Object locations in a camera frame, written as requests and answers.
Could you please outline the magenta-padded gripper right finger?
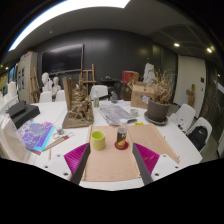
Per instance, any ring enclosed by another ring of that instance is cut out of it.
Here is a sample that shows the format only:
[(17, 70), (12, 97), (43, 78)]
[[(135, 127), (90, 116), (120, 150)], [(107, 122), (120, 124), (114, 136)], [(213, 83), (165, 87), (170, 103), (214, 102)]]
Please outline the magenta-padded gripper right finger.
[(181, 167), (167, 154), (158, 155), (140, 144), (133, 144), (140, 176), (145, 185), (179, 171)]

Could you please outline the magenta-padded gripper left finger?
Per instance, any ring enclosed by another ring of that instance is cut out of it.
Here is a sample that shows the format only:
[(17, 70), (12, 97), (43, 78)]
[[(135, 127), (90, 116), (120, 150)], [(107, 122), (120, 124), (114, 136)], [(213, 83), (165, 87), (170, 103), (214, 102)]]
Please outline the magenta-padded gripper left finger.
[(78, 185), (90, 155), (90, 144), (85, 143), (65, 155), (57, 154), (43, 165), (43, 169)]

